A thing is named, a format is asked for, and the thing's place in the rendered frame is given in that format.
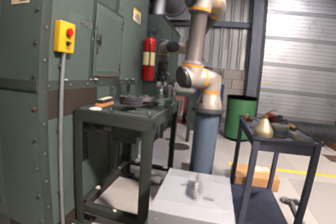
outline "stack of metal discs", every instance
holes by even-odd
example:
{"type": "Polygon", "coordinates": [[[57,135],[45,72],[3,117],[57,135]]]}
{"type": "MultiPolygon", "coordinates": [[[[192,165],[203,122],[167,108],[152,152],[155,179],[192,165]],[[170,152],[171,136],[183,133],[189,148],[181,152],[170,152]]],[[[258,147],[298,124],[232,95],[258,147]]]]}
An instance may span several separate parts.
{"type": "Polygon", "coordinates": [[[120,104],[128,107],[139,107],[143,105],[143,96],[121,95],[120,104]]]}
{"type": "Polygon", "coordinates": [[[148,95],[143,96],[144,103],[151,103],[151,102],[154,102],[154,100],[155,100],[155,97],[153,96],[148,96],[148,95]]]}

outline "blue cylindrical pedestal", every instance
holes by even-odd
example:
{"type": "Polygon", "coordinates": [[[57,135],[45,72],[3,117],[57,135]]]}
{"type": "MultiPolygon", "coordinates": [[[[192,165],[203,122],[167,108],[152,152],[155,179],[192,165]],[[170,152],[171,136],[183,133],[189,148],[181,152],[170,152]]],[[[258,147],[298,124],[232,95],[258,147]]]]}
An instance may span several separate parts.
{"type": "Polygon", "coordinates": [[[196,112],[190,171],[211,174],[220,115],[196,112]]]}

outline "yellow floor line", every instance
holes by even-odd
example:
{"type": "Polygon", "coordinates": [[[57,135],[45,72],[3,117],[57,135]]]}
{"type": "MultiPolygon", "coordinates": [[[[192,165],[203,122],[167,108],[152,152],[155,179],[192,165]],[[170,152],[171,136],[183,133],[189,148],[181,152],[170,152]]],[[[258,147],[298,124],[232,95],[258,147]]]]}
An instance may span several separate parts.
{"type": "MultiPolygon", "coordinates": [[[[276,169],[276,171],[306,175],[306,171],[294,171],[294,170],[287,170],[287,169],[276,169]]],[[[336,175],[325,174],[325,173],[316,173],[316,176],[324,176],[324,177],[333,177],[333,178],[336,178],[336,175]]]]}

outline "corrugated metal wall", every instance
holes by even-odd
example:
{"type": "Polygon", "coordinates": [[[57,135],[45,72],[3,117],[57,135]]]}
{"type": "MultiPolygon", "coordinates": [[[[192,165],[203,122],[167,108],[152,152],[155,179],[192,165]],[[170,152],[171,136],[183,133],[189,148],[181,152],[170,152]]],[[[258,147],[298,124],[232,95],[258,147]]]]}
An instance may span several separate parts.
{"type": "MultiPolygon", "coordinates": [[[[226,13],[220,21],[250,22],[251,0],[226,0],[226,13]]],[[[189,20],[188,10],[173,20],[189,20]]],[[[188,39],[188,27],[177,27],[181,41],[188,39]]],[[[248,30],[212,28],[204,44],[204,65],[222,69],[241,70],[246,68],[248,30]]],[[[184,60],[180,56],[179,64],[184,60]]]]}
{"type": "Polygon", "coordinates": [[[336,119],[336,0],[268,0],[258,113],[336,119]]]}

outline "concrete block wall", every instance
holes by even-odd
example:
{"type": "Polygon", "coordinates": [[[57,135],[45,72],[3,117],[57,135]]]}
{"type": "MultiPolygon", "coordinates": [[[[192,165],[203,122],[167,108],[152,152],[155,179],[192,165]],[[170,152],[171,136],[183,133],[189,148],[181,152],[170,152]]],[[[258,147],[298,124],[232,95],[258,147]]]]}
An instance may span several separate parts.
{"type": "Polygon", "coordinates": [[[221,83],[224,87],[223,108],[225,109],[220,123],[225,123],[226,103],[228,102],[228,95],[244,95],[246,89],[247,71],[227,70],[223,71],[223,79],[221,83]]]}

